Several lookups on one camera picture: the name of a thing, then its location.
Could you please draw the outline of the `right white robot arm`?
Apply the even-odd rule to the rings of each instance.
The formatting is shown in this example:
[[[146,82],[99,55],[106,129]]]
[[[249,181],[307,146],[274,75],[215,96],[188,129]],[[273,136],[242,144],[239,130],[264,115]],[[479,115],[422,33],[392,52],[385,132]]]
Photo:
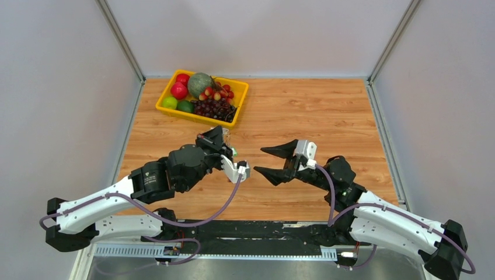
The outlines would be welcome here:
[[[415,260],[438,279],[476,273],[460,223],[427,219],[385,201],[354,181],[356,173],[344,156],[330,157],[319,165],[316,150],[315,143],[297,139],[263,147],[262,152],[285,159],[284,167],[256,166],[255,170],[274,186],[297,179],[327,191],[327,225],[340,243],[352,240],[392,250]]]

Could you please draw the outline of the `large silver keyring with clips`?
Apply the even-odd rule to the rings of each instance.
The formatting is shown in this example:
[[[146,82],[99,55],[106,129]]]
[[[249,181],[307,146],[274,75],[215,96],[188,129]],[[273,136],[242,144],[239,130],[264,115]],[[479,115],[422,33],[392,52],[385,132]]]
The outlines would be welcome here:
[[[230,130],[227,128],[223,128],[222,129],[222,135],[223,135],[224,143],[226,144],[226,146],[228,146],[229,148],[233,148],[233,146],[231,144],[231,132],[230,132]]]

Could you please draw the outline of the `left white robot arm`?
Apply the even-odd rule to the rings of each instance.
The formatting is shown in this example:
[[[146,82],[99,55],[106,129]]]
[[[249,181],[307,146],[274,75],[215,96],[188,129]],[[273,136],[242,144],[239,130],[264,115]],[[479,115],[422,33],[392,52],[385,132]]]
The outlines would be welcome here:
[[[213,170],[224,172],[236,186],[249,176],[248,163],[234,162],[219,126],[94,194],[73,201],[50,199],[46,217],[54,224],[44,227],[45,241],[60,252],[121,237],[170,242],[187,224],[178,222],[171,210],[150,211],[147,205],[190,191]]]

